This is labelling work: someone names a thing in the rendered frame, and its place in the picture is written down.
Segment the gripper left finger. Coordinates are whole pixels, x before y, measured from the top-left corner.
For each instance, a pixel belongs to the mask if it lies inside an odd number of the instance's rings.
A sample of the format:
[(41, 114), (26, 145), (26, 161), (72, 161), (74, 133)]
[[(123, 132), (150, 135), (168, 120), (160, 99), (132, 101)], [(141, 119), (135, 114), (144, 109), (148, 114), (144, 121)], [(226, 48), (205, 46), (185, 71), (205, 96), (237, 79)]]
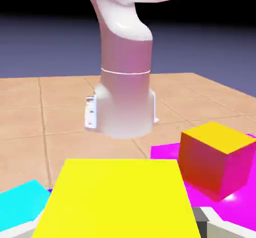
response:
[(43, 210), (0, 212), (0, 238), (32, 238)]

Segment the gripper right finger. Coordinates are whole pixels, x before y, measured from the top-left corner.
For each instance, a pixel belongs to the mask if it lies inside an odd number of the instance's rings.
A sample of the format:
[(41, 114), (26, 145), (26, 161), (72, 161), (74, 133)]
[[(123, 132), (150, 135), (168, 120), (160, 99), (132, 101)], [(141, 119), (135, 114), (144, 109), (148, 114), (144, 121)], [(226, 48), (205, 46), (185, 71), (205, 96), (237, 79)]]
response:
[(256, 238), (256, 231), (224, 221), (211, 207), (192, 207), (201, 238)]

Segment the small yellow cube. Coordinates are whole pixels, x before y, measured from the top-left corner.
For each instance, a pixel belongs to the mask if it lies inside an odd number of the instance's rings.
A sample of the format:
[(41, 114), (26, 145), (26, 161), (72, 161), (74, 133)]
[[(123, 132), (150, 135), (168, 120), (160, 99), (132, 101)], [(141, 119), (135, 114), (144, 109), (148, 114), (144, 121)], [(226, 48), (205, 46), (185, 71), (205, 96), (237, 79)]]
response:
[(32, 238), (201, 238), (175, 160), (68, 159)]

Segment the small orange cube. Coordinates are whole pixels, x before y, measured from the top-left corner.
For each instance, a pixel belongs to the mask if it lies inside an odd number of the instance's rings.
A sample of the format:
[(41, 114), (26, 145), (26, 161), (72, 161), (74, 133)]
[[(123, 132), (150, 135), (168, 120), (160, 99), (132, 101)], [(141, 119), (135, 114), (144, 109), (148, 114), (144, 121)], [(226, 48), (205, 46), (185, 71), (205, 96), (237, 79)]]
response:
[(182, 132), (177, 161), (185, 182), (220, 201), (247, 184), (255, 152), (256, 138), (208, 122)]

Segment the large cyan box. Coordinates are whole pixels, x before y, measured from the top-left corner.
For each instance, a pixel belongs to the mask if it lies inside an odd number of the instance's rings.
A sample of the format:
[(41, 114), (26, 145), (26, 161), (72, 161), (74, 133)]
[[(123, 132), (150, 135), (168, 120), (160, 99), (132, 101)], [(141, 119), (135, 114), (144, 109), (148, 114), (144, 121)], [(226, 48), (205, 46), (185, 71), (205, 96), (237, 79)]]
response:
[(50, 192), (33, 179), (0, 193), (0, 232), (33, 221), (43, 211)]

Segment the large magenta box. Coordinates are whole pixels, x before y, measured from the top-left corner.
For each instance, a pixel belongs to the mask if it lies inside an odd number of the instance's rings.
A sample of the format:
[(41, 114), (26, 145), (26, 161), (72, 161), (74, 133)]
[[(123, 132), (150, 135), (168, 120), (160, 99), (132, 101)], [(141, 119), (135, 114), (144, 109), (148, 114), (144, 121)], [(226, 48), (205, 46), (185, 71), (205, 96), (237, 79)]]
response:
[[(151, 147), (150, 159), (178, 160), (180, 143)], [(247, 184), (224, 200), (215, 202), (184, 181), (191, 206), (212, 207), (228, 222), (256, 231), (256, 152)]]

